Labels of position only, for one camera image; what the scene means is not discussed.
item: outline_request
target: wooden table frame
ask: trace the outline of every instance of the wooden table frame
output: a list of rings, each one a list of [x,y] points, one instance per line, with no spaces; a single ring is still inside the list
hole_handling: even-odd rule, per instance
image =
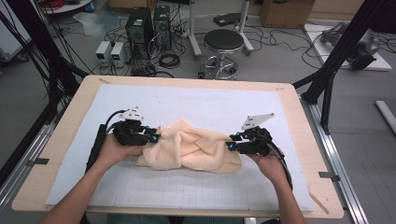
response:
[[[309,194],[314,204],[312,213],[305,217],[341,218],[344,210],[330,178],[321,178],[318,172],[328,172],[320,154],[318,144],[309,126],[298,95],[290,84],[263,83],[243,81],[178,79],[157,77],[86,77],[58,126],[43,149],[40,158],[48,158],[47,165],[35,165],[27,176],[12,208],[18,211],[49,211],[52,206],[45,205],[50,189],[57,175],[64,153],[73,142],[74,136],[85,114],[92,104],[101,85],[121,84],[136,86],[164,86],[164,87],[192,87],[209,89],[237,89],[254,91],[277,92],[284,109],[286,121],[290,128],[297,155],[304,172]],[[88,212],[119,213],[119,214],[164,214],[182,216],[227,216],[215,210],[187,210],[187,209],[147,209],[125,207],[90,206]],[[253,211],[233,213],[239,217],[273,217],[276,214],[262,214]]]

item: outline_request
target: floor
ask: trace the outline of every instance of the floor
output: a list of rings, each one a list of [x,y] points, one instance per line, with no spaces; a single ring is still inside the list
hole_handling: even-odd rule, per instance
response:
[[[120,21],[117,16],[105,7],[95,13],[100,16],[105,31],[119,26]],[[209,15],[196,20],[197,39],[204,54],[209,52],[202,45],[203,33],[218,28],[212,22],[212,18],[213,16]],[[98,62],[94,56],[104,35],[85,36],[81,24],[70,24],[73,19],[67,14],[58,20],[65,29],[65,39],[84,63],[95,74],[105,73],[106,71],[97,67]],[[336,21],[311,22],[336,24]],[[260,26],[260,21],[257,17],[249,17],[247,24]],[[233,55],[239,64],[238,81],[293,83],[316,72],[315,67],[321,66],[318,58],[304,55],[306,49],[297,49],[308,46],[303,31],[274,31],[262,27],[247,27],[246,34],[248,38],[257,40],[261,31],[264,36],[273,34],[277,43],[284,42],[288,45],[261,46],[260,43],[252,40],[254,49],[260,50],[252,52],[249,56],[245,52]],[[61,49],[59,39],[55,39],[55,42]],[[270,43],[270,39],[264,38],[262,42]],[[178,78],[197,78],[198,69],[205,57],[195,60],[188,40],[183,40],[182,44],[186,51],[180,57],[181,65],[171,72]],[[379,53],[392,67],[396,67],[395,53],[382,49]],[[309,54],[315,55],[315,52],[310,50]],[[303,62],[302,55],[310,65]],[[74,58],[78,67],[88,71],[76,56]],[[0,165],[3,166],[47,104],[48,98],[44,84],[31,62],[22,63],[13,60],[1,67],[0,71],[0,126],[3,127],[0,129],[2,142]],[[308,86],[301,87],[297,92],[305,92]],[[396,138],[375,105],[376,100],[383,100],[396,112],[395,86],[395,69],[388,72],[340,69],[333,85],[329,124],[332,140],[365,215],[368,221],[374,224],[396,222]],[[16,212],[8,205],[3,211],[0,210],[0,223],[37,223],[42,216],[41,213]],[[104,222],[103,216],[93,218],[97,220],[95,223]],[[341,219],[310,218],[307,221],[313,224],[352,223],[347,212]]]

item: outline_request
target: black metal pole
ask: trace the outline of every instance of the black metal pole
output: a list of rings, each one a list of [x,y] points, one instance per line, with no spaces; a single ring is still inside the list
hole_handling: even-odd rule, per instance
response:
[[[293,83],[294,88],[297,89],[312,82],[308,90],[302,94],[302,98],[309,104],[316,104],[319,96],[325,91],[320,124],[326,134],[330,134],[328,124],[335,74],[380,15],[386,3],[387,0],[365,0],[323,66],[311,76]]]

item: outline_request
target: crumpled towel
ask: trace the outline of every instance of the crumpled towel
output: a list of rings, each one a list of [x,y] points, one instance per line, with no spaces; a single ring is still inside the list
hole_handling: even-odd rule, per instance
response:
[[[145,145],[136,165],[155,170],[185,166],[218,174],[235,173],[242,167],[239,154],[225,144],[232,141],[228,135],[191,127],[184,119],[160,127],[157,133],[161,135],[158,143]]]

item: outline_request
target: person's left hand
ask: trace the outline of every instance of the person's left hand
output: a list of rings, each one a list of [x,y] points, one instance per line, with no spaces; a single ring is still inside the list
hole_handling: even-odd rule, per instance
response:
[[[142,147],[133,146],[127,147],[122,146],[117,141],[113,133],[106,137],[105,142],[102,145],[102,149],[99,153],[99,157],[95,164],[100,165],[105,169],[110,169],[113,165],[122,161],[127,155],[140,155],[142,154]]]

